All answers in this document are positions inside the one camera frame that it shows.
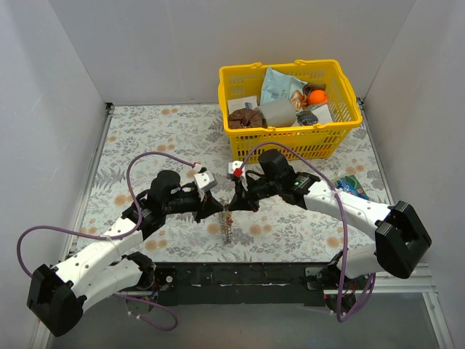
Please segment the metal keyring disc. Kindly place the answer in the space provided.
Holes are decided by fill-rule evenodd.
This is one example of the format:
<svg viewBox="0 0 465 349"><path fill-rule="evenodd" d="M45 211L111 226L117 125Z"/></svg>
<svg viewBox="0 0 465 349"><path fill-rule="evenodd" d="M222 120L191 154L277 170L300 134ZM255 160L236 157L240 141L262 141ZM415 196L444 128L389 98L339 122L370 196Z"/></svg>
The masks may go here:
<svg viewBox="0 0 465 349"><path fill-rule="evenodd" d="M221 212L222 232L224 234L224 241L229 244L232 240L232 212L229 210L227 200L222 201L223 211Z"/></svg>

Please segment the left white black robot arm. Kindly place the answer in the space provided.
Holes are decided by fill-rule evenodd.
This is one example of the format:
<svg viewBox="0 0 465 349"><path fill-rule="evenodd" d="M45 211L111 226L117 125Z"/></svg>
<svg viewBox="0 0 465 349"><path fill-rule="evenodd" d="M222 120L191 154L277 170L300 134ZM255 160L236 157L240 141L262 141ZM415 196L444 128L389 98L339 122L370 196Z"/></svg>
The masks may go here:
<svg viewBox="0 0 465 349"><path fill-rule="evenodd" d="M149 189L103 235L55 266L41 265L31 276L27 306L56 337L69 332L93 305L129 287L148 290L155 264L128 250L161 228L169 214L190 212L196 222L223 210L212 196L217 181L205 168L186 185L171 170L157 174Z"/></svg>

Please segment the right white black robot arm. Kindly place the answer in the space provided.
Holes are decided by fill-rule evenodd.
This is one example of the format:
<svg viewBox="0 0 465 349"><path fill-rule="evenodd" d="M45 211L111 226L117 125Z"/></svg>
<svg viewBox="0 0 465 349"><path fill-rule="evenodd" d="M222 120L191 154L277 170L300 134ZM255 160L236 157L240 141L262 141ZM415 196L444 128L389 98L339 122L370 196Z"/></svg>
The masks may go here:
<svg viewBox="0 0 465 349"><path fill-rule="evenodd" d="M228 176L235 183L231 211L255 212L262 199L279 196L287 204L339 218L373 240L331 261L328 278L337 289L382 271L407 279L432 245L415 209L404 201L390 206L336 191L316 175L295 171L275 149L261 154L259 165L262 172L256 174L241 161L229 163Z"/></svg>

